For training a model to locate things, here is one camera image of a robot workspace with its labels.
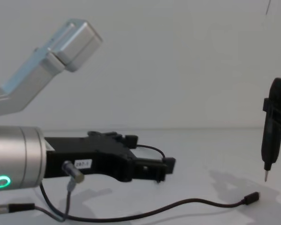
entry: robotic arm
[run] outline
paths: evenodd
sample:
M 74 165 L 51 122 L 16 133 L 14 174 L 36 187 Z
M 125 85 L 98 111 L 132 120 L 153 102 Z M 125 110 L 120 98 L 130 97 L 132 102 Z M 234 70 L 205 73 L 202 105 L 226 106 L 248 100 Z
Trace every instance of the robotic arm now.
M 0 88 L 0 115 L 23 110 L 57 74 L 77 71 L 101 43 L 87 21 L 68 20 Z
M 85 20 L 71 19 L 0 88 L 0 115 L 23 110 L 59 73 L 75 72 L 98 49 L 102 39 Z M 121 182 L 164 181 L 175 159 L 137 158 L 130 149 L 138 137 L 89 132 L 82 138 L 45 138 L 37 127 L 0 126 L 0 190 L 33 188 L 43 178 L 70 175 L 68 188 L 83 174 L 100 173 Z

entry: gray cable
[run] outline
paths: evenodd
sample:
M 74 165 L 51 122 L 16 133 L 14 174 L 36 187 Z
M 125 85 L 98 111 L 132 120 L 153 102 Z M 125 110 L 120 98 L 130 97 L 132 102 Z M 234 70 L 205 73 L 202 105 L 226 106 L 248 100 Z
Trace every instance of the gray cable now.
M 46 215 L 48 215 L 50 218 L 62 223 L 68 218 L 69 208 L 70 208 L 70 196 L 71 196 L 71 192 L 67 192 L 66 207 L 65 207 L 65 212 L 64 212 L 63 217 L 58 217 L 58 216 L 54 215 L 53 213 L 51 213 L 41 207 L 38 207 L 38 206 L 35 206 L 35 210 L 41 211 L 41 212 L 45 213 Z

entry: white wall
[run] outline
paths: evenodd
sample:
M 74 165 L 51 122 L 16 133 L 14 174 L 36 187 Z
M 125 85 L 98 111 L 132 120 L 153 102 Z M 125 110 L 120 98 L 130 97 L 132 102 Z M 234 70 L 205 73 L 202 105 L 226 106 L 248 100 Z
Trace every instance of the white wall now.
M 0 85 L 71 17 L 102 47 L 1 125 L 260 127 L 281 76 L 281 0 L 0 0 Z

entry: label sticker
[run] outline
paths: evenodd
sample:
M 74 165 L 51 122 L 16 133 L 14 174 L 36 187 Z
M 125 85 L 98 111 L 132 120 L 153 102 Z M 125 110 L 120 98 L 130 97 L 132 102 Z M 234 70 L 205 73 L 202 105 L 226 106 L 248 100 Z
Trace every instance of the label sticker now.
M 89 169 L 91 168 L 92 159 L 75 160 L 75 167 L 77 169 Z

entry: cable connector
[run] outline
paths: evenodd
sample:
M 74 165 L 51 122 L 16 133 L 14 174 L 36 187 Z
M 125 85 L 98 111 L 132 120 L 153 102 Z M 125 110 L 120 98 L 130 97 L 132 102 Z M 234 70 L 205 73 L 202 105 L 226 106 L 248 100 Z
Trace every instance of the cable connector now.
M 0 214 L 35 210 L 34 203 L 0 205 Z
M 75 187 L 76 187 L 76 181 L 75 181 L 75 179 L 70 178 L 70 181 L 69 181 L 68 184 L 67 184 L 67 191 L 68 191 L 68 192 L 73 192 L 73 190 L 75 189 Z
M 252 194 L 249 194 L 249 195 L 245 196 L 243 198 L 243 203 L 245 205 L 250 205 L 250 204 L 252 204 L 254 202 L 257 202 L 259 200 L 259 198 L 260 198 L 260 193 L 259 192 L 254 192 Z
M 70 177 L 72 177 L 76 183 L 81 183 L 84 180 L 84 174 L 82 174 L 70 161 L 65 161 L 62 165 L 62 170 Z

